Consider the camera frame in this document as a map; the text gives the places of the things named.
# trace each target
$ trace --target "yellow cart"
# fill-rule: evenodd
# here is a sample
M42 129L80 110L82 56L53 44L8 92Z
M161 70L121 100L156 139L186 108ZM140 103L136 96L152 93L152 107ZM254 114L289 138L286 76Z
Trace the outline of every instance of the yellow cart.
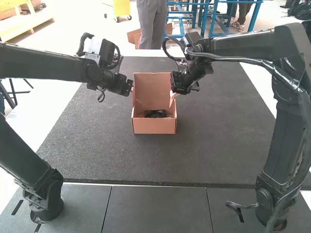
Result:
M130 0L102 0L102 3L106 6L112 7L114 12L113 19L119 23L121 16L127 16L128 20L131 20L131 7Z

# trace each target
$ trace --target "platform panel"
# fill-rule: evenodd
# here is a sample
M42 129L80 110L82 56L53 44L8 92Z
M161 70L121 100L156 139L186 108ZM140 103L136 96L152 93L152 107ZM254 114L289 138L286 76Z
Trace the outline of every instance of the platform panel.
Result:
M242 210L244 223L238 214L225 206L227 200L241 205L256 202L254 189L207 188L214 233L262 233L264 226L258 221L255 210ZM311 232L311 211L301 194L290 209L287 228L282 233Z
M103 233L212 233L205 188L114 186Z
M38 229L30 220L30 208L24 201L15 214L13 210L22 200L18 189L0 215L1 233L100 233L103 226L110 186L64 185L62 198L65 206L61 215Z

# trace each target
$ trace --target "gray trousers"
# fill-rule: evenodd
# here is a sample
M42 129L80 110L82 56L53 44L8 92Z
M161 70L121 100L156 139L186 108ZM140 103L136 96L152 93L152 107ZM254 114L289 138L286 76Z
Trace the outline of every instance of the gray trousers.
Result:
M252 3L239 3L239 18L238 22L244 24L246 21L246 16L252 7Z
M168 6L166 0L137 0L141 50L161 49Z

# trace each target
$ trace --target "person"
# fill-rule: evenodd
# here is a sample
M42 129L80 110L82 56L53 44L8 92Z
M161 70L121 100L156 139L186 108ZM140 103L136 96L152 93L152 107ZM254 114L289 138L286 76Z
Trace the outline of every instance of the person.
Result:
M230 23L231 27L237 28L239 32L244 31L246 16L252 7L252 3L239 3L239 18L237 21Z
M141 29L138 48L161 49L168 13L166 0L137 0L136 3Z
M235 20L238 4L237 3L227 3L227 15L230 15L232 9L231 21Z

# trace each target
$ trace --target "wooden pallet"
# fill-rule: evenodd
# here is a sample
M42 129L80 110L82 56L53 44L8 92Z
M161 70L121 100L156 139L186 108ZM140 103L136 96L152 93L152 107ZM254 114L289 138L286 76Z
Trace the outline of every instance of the wooden pallet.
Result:
M16 6L16 16L0 21L0 41L8 41L25 32L33 34L34 27L47 21L55 22L53 15L48 10L43 9L35 13L31 4L28 4L28 7L31 12L30 15L19 15L18 7Z

